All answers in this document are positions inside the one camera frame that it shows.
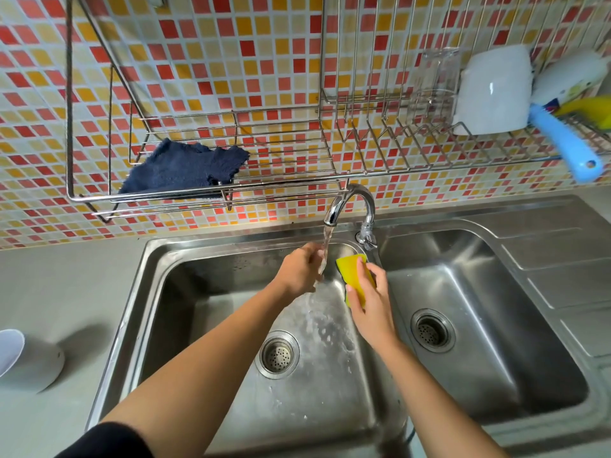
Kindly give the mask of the clear drinking glass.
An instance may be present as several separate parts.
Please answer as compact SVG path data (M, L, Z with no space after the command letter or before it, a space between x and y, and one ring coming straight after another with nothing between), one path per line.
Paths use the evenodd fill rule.
M458 47L429 48L416 68L411 102L418 114L449 120L460 81L462 51Z

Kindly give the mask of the white bowl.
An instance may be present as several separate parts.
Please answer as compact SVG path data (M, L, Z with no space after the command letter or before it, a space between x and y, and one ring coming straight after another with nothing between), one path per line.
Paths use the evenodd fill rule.
M0 391L39 393L60 375L64 351L17 329L0 330Z

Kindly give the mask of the round metal drain strainer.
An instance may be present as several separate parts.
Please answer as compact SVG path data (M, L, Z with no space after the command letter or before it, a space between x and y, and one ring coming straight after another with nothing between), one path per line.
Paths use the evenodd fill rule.
M299 359L300 347L297 339L287 331L275 330L264 340L254 363L263 377L279 380L294 372Z
M434 354L451 351L456 343L456 332L450 320L434 309L423 308L413 313L410 330L416 343Z

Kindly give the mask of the stainless steel double sink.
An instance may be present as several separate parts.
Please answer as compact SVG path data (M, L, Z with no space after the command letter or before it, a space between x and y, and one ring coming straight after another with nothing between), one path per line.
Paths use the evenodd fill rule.
M366 253L388 273L400 338L511 455L611 458L610 223L565 196L380 214L369 252L358 229L335 229L316 293L272 324L297 339L296 369L271 380L253 362L207 457L413 455L406 409L335 266ZM454 326L451 351L416 343L423 308Z

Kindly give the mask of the person's right hand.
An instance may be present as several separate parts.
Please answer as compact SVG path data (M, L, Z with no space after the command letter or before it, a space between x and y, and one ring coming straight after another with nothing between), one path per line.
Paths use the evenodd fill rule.
M365 315L353 316L361 336L383 356L399 343L393 322L386 271L374 263L357 262L357 274L366 297Z

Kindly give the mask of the person's left forearm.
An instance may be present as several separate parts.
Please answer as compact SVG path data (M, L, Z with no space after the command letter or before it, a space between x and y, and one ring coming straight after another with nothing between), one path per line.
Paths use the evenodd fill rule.
M303 293L274 278L146 379L102 423L128 426L154 458L202 458L272 324Z

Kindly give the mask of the person's left hand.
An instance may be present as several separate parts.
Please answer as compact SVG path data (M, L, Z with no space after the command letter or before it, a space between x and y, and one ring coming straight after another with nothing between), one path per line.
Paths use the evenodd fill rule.
M306 256L302 246L288 254L272 283L286 299L292 302L303 294L314 292L316 284L306 284Z

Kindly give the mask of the yellow sponge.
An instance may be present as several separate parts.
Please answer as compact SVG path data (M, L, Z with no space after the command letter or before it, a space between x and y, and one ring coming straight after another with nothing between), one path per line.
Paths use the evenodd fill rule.
M367 263L366 254L353 254L350 256L341 257L336 259L335 265L338 269L341 278L344 281L344 286L350 285L354 288L359 296L361 307L365 308L365 294L363 293L362 286L359 281L357 274L357 262L361 260L364 264Z

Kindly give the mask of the person's right forearm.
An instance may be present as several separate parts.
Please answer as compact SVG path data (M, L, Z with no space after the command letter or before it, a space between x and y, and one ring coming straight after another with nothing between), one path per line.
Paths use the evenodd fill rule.
M396 382L427 458L509 458L401 340L368 338Z

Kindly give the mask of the white cup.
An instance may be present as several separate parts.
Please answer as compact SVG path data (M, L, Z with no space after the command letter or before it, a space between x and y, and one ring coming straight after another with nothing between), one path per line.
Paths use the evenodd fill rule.
M461 75L453 134L490 135L525 128L532 81L526 45L505 45L473 55Z

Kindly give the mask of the black sleeve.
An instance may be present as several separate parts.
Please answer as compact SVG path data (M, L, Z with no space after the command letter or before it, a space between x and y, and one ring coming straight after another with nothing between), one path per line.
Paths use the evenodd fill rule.
M125 424L104 422L54 458L154 458L146 442Z

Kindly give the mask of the stream of running water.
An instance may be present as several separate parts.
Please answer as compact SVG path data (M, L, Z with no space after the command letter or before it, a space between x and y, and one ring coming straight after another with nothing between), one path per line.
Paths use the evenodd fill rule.
M328 257L328 251L329 251L329 245L330 245L330 241L332 238L332 233L333 233L334 227L329 226L327 224L324 225L323 228L323 236L324 236L324 241L323 241L323 256L321 259L321 264L318 268L318 281L321 281L323 278L323 273L325 271L326 268L326 264L327 264L327 257Z

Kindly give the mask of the dark blue cloth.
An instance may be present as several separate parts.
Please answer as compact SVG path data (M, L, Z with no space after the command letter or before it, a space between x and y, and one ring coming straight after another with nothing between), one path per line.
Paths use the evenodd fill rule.
M131 169L118 193L192 191L232 184L249 157L248 151L236 145L210 149L165 138L144 163Z

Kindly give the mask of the blue handled white brush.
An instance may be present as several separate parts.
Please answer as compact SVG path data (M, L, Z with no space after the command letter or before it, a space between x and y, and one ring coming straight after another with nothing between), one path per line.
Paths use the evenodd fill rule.
M553 113L602 82L607 74L607 60L600 53L580 48L562 56L533 81L529 122L553 143L579 184L599 178L604 164L585 140Z

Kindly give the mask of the chrome faucet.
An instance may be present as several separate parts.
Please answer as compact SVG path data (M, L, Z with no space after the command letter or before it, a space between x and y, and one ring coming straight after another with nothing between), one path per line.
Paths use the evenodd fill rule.
M324 225L328 227L336 227L339 222L340 214L344 211L346 204L353 197L359 197L365 204L365 218L361 223L359 232L355 235L355 240L366 251L374 250L378 247L377 240L373 233L375 223L375 200L371 192L361 184L347 184L346 189L337 195L328 208Z

